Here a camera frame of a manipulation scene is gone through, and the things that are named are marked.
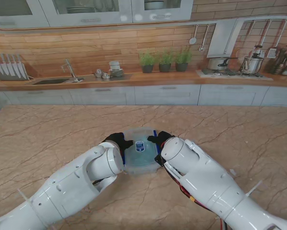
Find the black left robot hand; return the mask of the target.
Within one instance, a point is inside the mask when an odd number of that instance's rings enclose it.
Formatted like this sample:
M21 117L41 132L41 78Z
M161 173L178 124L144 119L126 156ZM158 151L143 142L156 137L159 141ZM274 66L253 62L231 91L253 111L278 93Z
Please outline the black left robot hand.
M121 155L124 155L125 150L133 145L133 140L125 140L122 132L110 134L103 142L115 143L119 147Z

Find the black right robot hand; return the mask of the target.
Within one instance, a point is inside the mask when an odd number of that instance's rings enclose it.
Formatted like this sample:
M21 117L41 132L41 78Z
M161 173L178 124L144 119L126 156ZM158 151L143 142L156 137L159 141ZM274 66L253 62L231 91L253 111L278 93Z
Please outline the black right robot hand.
M157 134L157 136L149 136L147 140L152 143L155 143L158 149L161 151L164 147L165 142L172 137L175 137L175 136L171 135L168 132L161 131Z

